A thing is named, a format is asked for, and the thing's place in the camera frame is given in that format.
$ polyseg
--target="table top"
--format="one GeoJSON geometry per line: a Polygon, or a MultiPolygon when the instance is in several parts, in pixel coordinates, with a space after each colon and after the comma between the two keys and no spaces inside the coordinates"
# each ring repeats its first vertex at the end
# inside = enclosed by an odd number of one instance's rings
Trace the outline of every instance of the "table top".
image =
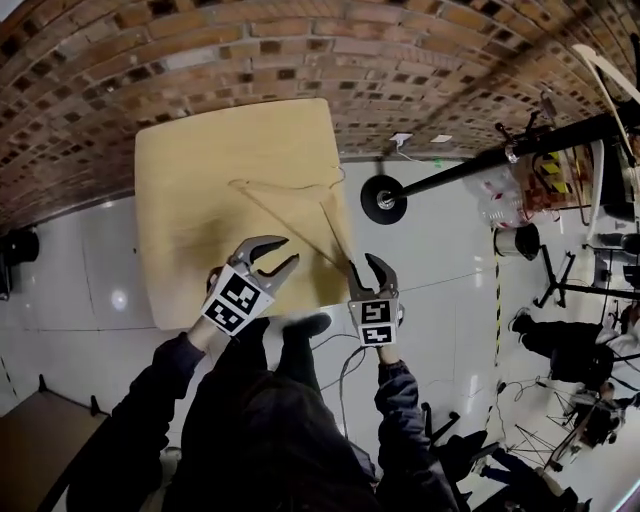
{"type": "Polygon", "coordinates": [[[190,326],[209,271],[259,235],[290,242],[256,268],[271,270],[300,254],[265,314],[344,302],[349,229],[339,165],[323,99],[236,107],[141,131],[136,208],[157,327],[190,326]]]}

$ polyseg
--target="metal pole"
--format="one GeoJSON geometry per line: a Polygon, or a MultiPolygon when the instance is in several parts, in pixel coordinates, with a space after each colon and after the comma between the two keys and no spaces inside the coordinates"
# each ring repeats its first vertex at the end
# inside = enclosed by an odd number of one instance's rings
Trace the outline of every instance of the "metal pole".
{"type": "Polygon", "coordinates": [[[609,295],[611,297],[619,297],[621,299],[633,299],[633,300],[640,299],[640,293],[629,292],[627,290],[607,290],[605,288],[577,286],[574,284],[558,284],[557,288],[567,290],[570,292],[591,293],[593,295],[609,295]]]}
{"type": "MultiPolygon", "coordinates": [[[[630,100],[618,109],[618,116],[625,126],[636,126],[640,123],[640,105],[630,100]]],[[[512,146],[513,154],[521,157],[531,153],[549,153],[559,151],[594,140],[600,140],[618,133],[618,125],[610,114],[600,114],[577,123],[558,128],[541,135],[538,139],[525,140],[512,146]]],[[[404,187],[389,200],[409,197],[452,181],[459,180],[492,167],[509,163],[505,148],[488,149],[460,165],[442,171],[434,176],[417,181],[404,187]]]]}

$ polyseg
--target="sleeve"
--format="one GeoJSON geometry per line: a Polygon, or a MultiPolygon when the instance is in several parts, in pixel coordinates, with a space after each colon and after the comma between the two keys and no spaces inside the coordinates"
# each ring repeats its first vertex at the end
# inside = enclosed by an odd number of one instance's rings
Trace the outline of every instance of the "sleeve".
{"type": "Polygon", "coordinates": [[[185,397],[203,357],[186,333],[156,349],[151,366],[83,449],[81,469],[69,485],[69,512],[140,509],[160,483],[159,455],[168,443],[174,402],[185,397]]]}
{"type": "Polygon", "coordinates": [[[378,384],[375,402],[383,416],[378,463],[384,476],[377,494],[383,507],[402,510],[403,504],[411,504],[415,509],[420,503],[425,510],[458,511],[454,491],[424,433],[415,378],[402,361],[381,364],[378,384]]]}

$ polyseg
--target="stand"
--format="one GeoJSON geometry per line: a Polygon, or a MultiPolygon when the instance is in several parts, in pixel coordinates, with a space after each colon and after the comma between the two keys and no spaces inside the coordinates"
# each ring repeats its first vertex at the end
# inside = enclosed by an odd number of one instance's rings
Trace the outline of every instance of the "stand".
{"type": "Polygon", "coordinates": [[[573,267],[573,263],[576,259],[575,254],[567,253],[569,257],[569,263],[567,264],[567,268],[565,269],[560,281],[556,280],[555,273],[553,272],[553,267],[551,266],[551,259],[549,258],[549,251],[547,250],[546,245],[540,246],[542,250],[542,257],[544,258],[544,267],[547,271],[547,277],[549,278],[549,287],[547,291],[544,292],[544,295],[541,299],[534,299],[533,304],[538,308],[544,307],[545,303],[553,295],[553,292],[558,290],[560,292],[560,299],[558,300],[558,306],[561,308],[567,307],[565,302],[565,292],[581,292],[581,293],[590,293],[592,295],[606,295],[611,297],[618,297],[621,299],[631,299],[631,300],[640,300],[640,293],[638,292],[630,292],[626,290],[608,290],[603,288],[597,288],[595,286],[577,286],[573,284],[567,284],[567,279],[569,278],[569,272],[571,271],[571,267],[573,267]]]}

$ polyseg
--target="chair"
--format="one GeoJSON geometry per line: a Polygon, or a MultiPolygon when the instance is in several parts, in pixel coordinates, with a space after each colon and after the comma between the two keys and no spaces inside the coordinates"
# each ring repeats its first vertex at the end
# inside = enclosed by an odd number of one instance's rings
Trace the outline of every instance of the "chair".
{"type": "Polygon", "coordinates": [[[491,455],[500,447],[500,444],[492,443],[483,448],[482,445],[487,439],[487,431],[479,430],[464,437],[453,435],[444,445],[436,446],[436,441],[457,423],[460,415],[453,411],[450,412],[449,421],[433,432],[431,406],[427,402],[423,402],[420,408],[422,409],[425,422],[425,435],[432,443],[431,451],[442,464],[442,469],[453,490],[460,510],[467,510],[469,507],[466,501],[471,496],[471,493],[462,494],[456,484],[467,477],[477,460],[491,455]]]}

